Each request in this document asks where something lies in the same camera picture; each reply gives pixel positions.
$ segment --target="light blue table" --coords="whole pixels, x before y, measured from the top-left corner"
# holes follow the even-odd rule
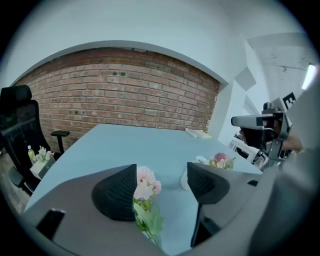
[[[148,166],[162,183],[162,191],[154,200],[164,217],[161,248],[170,256],[178,255],[190,249],[198,209],[193,194],[180,187],[181,175],[187,162],[194,161],[196,156],[210,158],[218,152],[236,157],[236,171],[261,174],[236,152],[214,139],[194,139],[181,130],[99,124],[50,168],[25,209],[70,179],[118,166]]]

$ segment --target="ceiling light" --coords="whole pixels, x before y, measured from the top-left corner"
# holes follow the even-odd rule
[[[306,76],[302,85],[302,89],[306,90],[308,89],[308,87],[310,86],[311,82],[313,81],[313,79],[315,78],[316,74],[317,74],[317,67],[315,65],[309,65],[308,66],[308,71],[306,72]]]

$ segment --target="black office chair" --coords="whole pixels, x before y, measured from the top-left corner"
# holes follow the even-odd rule
[[[9,170],[9,179],[29,195],[40,180],[30,171],[32,163],[28,145],[35,153],[40,146],[50,150],[40,126],[39,105],[31,98],[32,93],[27,85],[2,88],[0,94],[0,141],[15,165]],[[54,154],[56,160],[64,153],[62,137],[69,134],[64,130],[51,133],[57,137],[60,149],[60,153]]]

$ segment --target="mesh backrest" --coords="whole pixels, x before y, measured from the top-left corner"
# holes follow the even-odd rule
[[[32,166],[28,156],[28,145],[35,154],[40,146],[50,150],[41,130],[39,106],[35,100],[28,100],[15,108],[10,106],[2,109],[0,133],[3,145],[20,173],[21,170]]]
[[[92,190],[92,201],[100,212],[112,220],[134,221],[136,188],[137,165],[132,164],[97,183]]]

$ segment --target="brick wall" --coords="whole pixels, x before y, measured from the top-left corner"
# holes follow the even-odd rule
[[[67,149],[97,124],[184,130],[208,128],[219,82],[180,60],[119,48],[74,52],[31,71],[42,131],[58,150],[54,130],[70,131]]]

